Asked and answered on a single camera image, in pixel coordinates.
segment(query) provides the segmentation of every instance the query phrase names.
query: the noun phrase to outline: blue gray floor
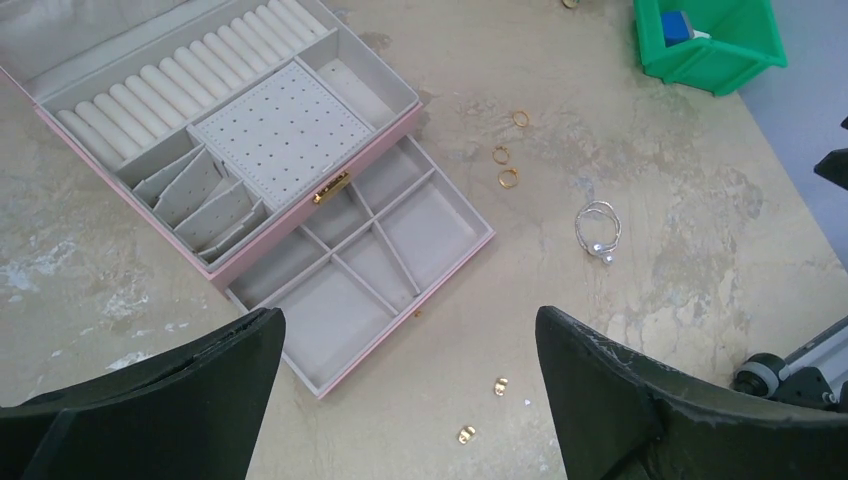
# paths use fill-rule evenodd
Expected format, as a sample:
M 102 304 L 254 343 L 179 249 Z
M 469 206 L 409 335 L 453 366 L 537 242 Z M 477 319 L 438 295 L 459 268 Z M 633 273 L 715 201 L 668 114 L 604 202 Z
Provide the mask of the blue gray floor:
M 773 0 L 789 68 L 772 68 L 741 91 L 801 197 L 848 267 L 848 191 L 813 173 L 848 147 L 848 2 Z

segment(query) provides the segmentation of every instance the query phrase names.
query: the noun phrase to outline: green basket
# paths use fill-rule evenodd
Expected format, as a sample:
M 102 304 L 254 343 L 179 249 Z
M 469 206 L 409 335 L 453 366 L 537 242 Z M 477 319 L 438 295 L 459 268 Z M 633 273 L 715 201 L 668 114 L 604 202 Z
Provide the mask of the green basket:
M 645 74 L 733 93 L 771 66 L 786 67 L 786 53 L 769 0 L 634 0 Z M 712 35 L 665 46 L 660 14 L 686 12 L 692 28 Z

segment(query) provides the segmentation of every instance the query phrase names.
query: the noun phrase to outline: gold latch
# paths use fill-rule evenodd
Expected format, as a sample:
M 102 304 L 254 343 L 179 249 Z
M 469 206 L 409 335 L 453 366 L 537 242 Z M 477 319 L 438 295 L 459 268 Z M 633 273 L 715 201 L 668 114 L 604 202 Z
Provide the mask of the gold latch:
M 312 198 L 312 203 L 315 205 L 321 205 L 327 200 L 336 196 L 337 193 L 341 192 L 344 187 L 350 183 L 350 174 L 347 172 L 342 172 L 338 177 L 330 180 L 330 182 L 321 189 L 320 192 L 316 193 Z

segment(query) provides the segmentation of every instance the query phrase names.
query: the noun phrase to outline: marbled surface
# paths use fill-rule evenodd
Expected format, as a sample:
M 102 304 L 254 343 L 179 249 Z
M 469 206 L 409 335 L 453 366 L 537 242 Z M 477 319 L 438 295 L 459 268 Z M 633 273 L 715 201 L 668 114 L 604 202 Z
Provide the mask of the marbled surface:
M 323 401 L 281 366 L 248 478 L 562 478 L 541 305 L 719 384 L 848 312 L 848 275 L 745 106 L 643 76 L 627 2 L 330 3 L 419 90 L 417 137 L 498 236 Z M 236 317 L 9 86 L 0 108 L 0 404 Z M 624 225 L 611 267 L 574 238 L 593 198 Z

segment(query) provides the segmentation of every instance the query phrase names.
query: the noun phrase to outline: silver jewelry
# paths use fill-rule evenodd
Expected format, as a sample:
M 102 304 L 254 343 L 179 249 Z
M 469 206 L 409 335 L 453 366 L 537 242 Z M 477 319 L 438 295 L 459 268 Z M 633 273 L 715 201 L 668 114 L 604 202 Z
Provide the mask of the silver jewelry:
M 612 243 L 595 242 L 590 246 L 589 243 L 586 242 L 586 237 L 583 236 L 583 231 L 580 230 L 580 220 L 582 220 L 583 216 L 590 212 L 599 213 L 613 221 L 615 224 L 615 239 Z M 602 200 L 589 202 L 585 207 L 581 208 L 580 213 L 577 214 L 577 219 L 574 221 L 574 231 L 577 234 L 577 243 L 583 247 L 583 250 L 586 250 L 586 253 L 593 257 L 600 258 L 606 265 L 612 264 L 615 259 L 612 252 L 616 249 L 616 247 L 618 247 L 618 240 L 621 238 L 621 220 L 618 219 L 618 215 L 616 215 L 615 209 L 612 208 L 612 205 Z

